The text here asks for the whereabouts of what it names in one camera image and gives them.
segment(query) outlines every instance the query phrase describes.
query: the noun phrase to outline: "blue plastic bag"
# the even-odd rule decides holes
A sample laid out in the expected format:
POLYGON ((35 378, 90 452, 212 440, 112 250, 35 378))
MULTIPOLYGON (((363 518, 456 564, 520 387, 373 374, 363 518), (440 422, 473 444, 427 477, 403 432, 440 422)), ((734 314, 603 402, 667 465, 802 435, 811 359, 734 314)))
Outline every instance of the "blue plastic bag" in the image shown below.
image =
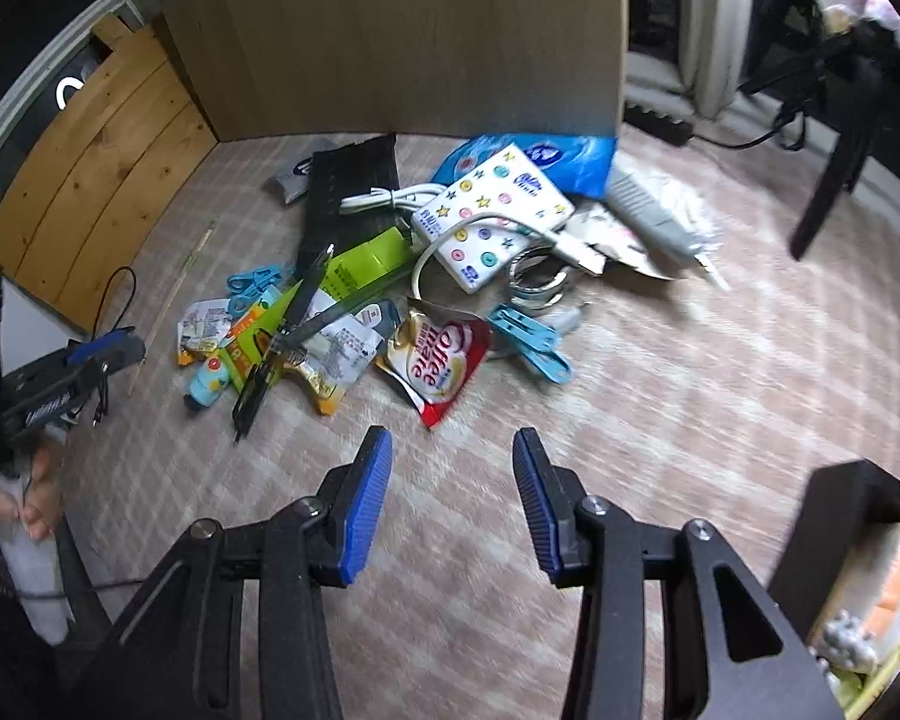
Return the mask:
POLYGON ((559 191, 597 200, 604 196, 617 148, 616 138, 526 133, 481 135, 464 143, 443 161, 434 174, 434 183, 449 186, 511 143, 516 143, 559 191))

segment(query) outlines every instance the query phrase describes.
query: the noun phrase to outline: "snack wrapper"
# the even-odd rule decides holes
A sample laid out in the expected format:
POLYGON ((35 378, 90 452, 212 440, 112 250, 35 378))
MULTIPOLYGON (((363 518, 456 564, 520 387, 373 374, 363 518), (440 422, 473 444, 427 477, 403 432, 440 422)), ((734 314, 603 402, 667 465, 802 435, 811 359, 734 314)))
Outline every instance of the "snack wrapper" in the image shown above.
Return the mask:
POLYGON ((490 324, 475 314, 408 299, 409 312, 377 367, 403 386, 428 428, 457 399, 490 348, 490 324))
MULTIPOLYGON (((307 318, 334 302, 317 290, 307 318)), ((347 314, 303 341, 302 348, 290 353, 283 370, 303 378, 314 393, 319 413, 331 415, 399 323, 400 314, 391 300, 371 303, 355 316, 347 314)))
MULTIPOLYGON (((396 227, 391 227, 372 241, 334 257, 327 268, 327 275, 320 282, 320 289, 334 300, 343 300, 354 290, 395 271, 412 256, 413 252, 401 232, 396 227)), ((290 287, 276 303, 250 322, 250 326, 244 327, 236 334, 237 338, 223 348, 221 360, 230 371, 230 378, 237 392, 244 388, 244 381, 252 367, 263 360, 269 340, 280 326, 287 305, 296 294, 296 288, 298 285, 290 287)))
POLYGON ((193 303, 176 324, 178 365, 215 352, 221 345, 233 318, 226 311, 226 300, 200 300, 193 303))

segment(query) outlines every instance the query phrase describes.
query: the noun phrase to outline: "white box with buttons print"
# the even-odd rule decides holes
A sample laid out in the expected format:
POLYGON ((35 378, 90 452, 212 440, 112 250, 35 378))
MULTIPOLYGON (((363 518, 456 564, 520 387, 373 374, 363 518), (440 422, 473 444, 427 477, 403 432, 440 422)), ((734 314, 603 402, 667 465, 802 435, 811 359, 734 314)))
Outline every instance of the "white box with buttons print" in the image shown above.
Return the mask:
MULTIPOLYGON (((462 218, 499 211, 546 230, 564 225, 573 205, 511 143, 480 163, 440 196, 413 212, 413 227, 428 242, 462 218)), ((465 292, 475 293, 532 242, 518 221, 485 218, 458 230, 436 252, 465 292)))

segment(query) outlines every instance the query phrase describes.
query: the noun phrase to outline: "white window frame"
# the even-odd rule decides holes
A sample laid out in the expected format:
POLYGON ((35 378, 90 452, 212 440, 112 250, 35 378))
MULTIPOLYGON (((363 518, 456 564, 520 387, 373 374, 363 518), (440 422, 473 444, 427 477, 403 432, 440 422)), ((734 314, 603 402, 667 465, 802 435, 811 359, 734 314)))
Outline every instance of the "white window frame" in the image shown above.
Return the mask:
POLYGON ((124 8, 129 0, 96 0, 63 28, 42 52, 26 66, 0 100, 0 149, 13 127, 51 79, 80 51, 90 38, 90 29, 107 13, 124 8))

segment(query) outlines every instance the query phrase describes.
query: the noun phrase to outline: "black cable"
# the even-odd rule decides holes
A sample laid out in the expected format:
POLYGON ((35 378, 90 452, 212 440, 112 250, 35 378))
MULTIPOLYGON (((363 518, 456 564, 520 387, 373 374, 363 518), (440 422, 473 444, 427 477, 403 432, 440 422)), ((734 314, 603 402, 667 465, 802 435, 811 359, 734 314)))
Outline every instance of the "black cable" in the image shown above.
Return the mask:
POLYGON ((797 140, 793 141, 792 143, 783 143, 781 139, 780 148, 785 148, 786 151, 800 151, 806 144, 807 138, 806 103, 797 103, 796 108, 794 108, 794 103, 790 103, 789 101, 787 103, 783 103, 783 105, 780 106, 780 111, 776 115, 776 118, 773 120, 773 127, 770 128, 770 131, 765 132, 759 138, 755 138, 752 141, 747 141, 746 143, 723 143, 722 141, 715 141, 712 138, 706 137, 706 135, 700 135, 696 132, 691 137, 697 138, 698 140, 704 141, 705 143, 710 143, 711 146, 728 148, 730 151, 744 151, 745 148, 753 148, 754 146, 759 146, 761 143, 769 141, 770 138, 773 138, 773 136, 779 135, 781 132, 783 132, 783 128, 786 127, 787 124, 792 122, 797 117, 797 115, 800 116, 799 137, 797 137, 797 140))
POLYGON ((99 584, 92 584, 87 587, 76 587, 70 592, 17 592, 17 598, 23 601, 58 601, 69 595, 79 592, 103 592, 105 590, 115 590, 119 587, 133 587, 137 584, 144 584, 143 579, 121 579, 119 581, 102 581, 99 584))
POLYGON ((754 146, 759 146, 761 143, 765 143, 769 141, 770 138, 773 138, 776 133, 780 132, 780 129, 772 129, 770 132, 765 132, 759 138, 756 138, 752 141, 747 141, 746 143, 722 143, 721 141, 715 141, 712 138, 707 138, 706 135, 698 135, 694 133, 694 138, 700 141, 704 141, 705 143, 710 143, 711 146, 720 146, 720 148, 729 148, 731 151, 744 151, 745 148, 753 148, 754 146))
MULTIPOLYGON (((120 274, 121 271, 126 271, 130 274, 130 277, 133 279, 133 287, 130 289, 130 297, 127 298, 127 304, 125 304, 124 309, 120 312, 120 316, 117 317, 116 322, 113 323, 113 327, 111 327, 111 333, 116 330, 120 323, 124 320, 124 317, 127 315, 127 311, 130 309, 130 304, 133 302, 133 298, 137 293, 137 274, 129 265, 122 265, 120 268, 117 268, 115 271, 110 274, 110 278, 106 280, 106 286, 103 288, 103 295, 100 298, 100 304, 97 306, 97 315, 93 320, 93 331, 90 334, 90 340, 93 341, 94 338, 97 337, 97 325, 100 322, 101 314, 103 313, 103 305, 106 304, 106 295, 110 292, 110 285, 113 283, 113 280, 120 274)), ((94 410, 93 415, 93 423, 96 425, 101 419, 103 419, 106 414, 110 410, 110 389, 106 383, 106 376, 103 377, 103 381, 101 381, 100 386, 97 388, 98 400, 97 400, 97 408, 94 410)))

